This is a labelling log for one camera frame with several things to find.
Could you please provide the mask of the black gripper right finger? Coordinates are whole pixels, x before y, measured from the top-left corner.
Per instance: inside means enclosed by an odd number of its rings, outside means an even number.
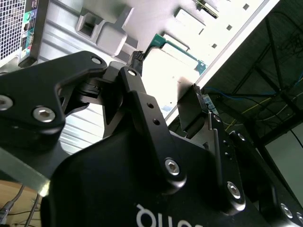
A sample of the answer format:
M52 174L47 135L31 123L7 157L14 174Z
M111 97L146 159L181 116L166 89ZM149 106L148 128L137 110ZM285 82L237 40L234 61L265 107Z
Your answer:
M221 119L210 112L200 87L192 85L178 100L185 137L177 147L187 182L178 193L182 216L242 215L250 212L249 199L258 201L262 216L275 213L272 172L250 145L227 135Z

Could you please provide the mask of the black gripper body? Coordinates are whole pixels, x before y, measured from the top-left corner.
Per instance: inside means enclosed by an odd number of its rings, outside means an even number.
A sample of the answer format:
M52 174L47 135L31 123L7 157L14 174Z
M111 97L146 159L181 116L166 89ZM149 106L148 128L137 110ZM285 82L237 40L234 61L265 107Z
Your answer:
M41 204L44 227L300 227L303 210L272 173L275 213L249 199L242 215L182 216L178 193L157 180L148 147L125 130L67 158Z

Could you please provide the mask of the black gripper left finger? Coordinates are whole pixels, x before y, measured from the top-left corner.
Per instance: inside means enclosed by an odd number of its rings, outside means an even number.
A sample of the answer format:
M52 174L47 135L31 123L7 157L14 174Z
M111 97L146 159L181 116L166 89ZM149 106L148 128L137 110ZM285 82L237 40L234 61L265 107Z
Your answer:
M2 75L0 168L40 195L137 178L164 194L186 183L173 136L140 73L116 70L82 51ZM89 104L104 107L104 139L67 155L59 137L68 115Z

